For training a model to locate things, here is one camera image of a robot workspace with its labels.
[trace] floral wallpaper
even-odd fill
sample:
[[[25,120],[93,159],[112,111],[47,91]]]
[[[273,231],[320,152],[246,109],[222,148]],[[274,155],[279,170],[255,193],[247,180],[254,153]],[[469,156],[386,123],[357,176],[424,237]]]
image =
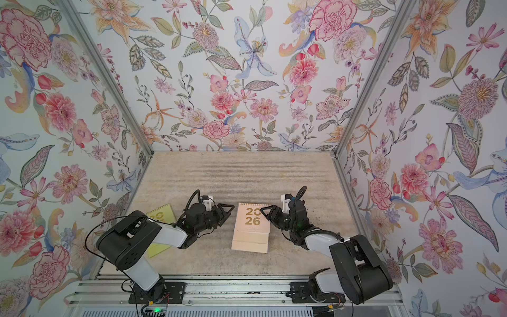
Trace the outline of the floral wallpaper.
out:
[[[340,154],[413,317],[507,316],[502,0],[418,0]]]
[[[149,143],[170,151],[334,149],[397,6],[73,2]]]
[[[63,314],[147,163],[96,73],[52,1],[0,1],[0,316]]]

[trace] black mounting bracket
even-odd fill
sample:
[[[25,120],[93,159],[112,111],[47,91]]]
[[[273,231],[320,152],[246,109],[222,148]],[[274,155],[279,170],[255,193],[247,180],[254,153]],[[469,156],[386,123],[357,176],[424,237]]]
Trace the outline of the black mounting bracket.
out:
[[[186,283],[164,283],[165,289],[169,292],[169,301],[167,299],[162,300],[159,304],[181,304],[183,303],[183,296],[185,295],[185,286]],[[148,304],[150,301],[156,302],[153,300],[145,290],[139,287],[139,285],[134,284],[132,287],[132,293],[130,293],[130,298],[128,300],[129,304]]]
[[[345,295],[338,293],[322,293],[317,298],[312,296],[308,282],[291,282],[291,291],[285,294],[292,298],[292,304],[306,303],[345,303]]]

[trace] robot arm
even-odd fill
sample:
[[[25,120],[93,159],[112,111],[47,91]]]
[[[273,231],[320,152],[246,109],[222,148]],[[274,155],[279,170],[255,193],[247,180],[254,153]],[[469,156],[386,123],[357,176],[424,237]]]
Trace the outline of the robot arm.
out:
[[[303,186],[298,194],[282,195],[283,208],[269,206],[261,209],[263,215],[282,231],[288,230],[290,240],[306,250],[320,252],[333,259],[336,272],[328,269],[310,275],[310,295],[324,299],[326,293],[345,293],[354,304],[392,288],[392,279],[387,268],[363,235],[345,240],[334,233],[310,224],[305,201],[301,197],[306,191]]]

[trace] beige table surface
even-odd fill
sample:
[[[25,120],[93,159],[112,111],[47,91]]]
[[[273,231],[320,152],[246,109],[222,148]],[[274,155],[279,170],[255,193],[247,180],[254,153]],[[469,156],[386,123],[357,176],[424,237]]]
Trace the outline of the beige table surface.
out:
[[[156,152],[129,212],[170,203],[177,218],[196,189],[216,203],[281,206],[282,194],[296,195],[303,185],[313,225],[344,237],[357,234],[329,153]],[[330,258],[293,245],[273,225],[267,254],[231,250],[235,221],[236,210],[188,249],[169,248],[149,262],[160,274],[185,275],[308,275],[334,268]],[[117,272],[105,263],[100,274],[110,273]]]

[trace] beige calendar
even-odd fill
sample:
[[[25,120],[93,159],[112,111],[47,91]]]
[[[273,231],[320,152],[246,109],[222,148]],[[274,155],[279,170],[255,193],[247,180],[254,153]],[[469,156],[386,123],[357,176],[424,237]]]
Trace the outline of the beige calendar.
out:
[[[270,223],[261,213],[261,208],[269,205],[240,203],[232,249],[250,252],[268,252]]]

